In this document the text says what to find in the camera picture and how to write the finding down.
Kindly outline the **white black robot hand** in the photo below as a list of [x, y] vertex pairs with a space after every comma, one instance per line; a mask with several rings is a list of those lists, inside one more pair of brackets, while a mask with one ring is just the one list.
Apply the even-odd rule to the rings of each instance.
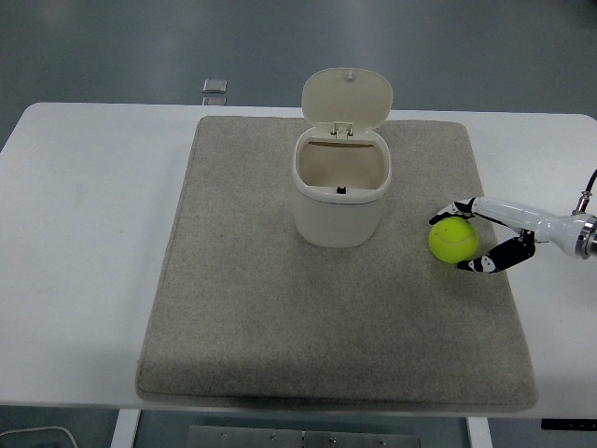
[[476, 259], [457, 262], [460, 270], [500, 273], [533, 257], [535, 246], [542, 243], [553, 243], [574, 258], [588, 259], [596, 255], [596, 217], [590, 214], [575, 212], [557, 217], [516, 203], [476, 197], [449, 204], [429, 222], [436, 224], [448, 217], [482, 217], [517, 233]]

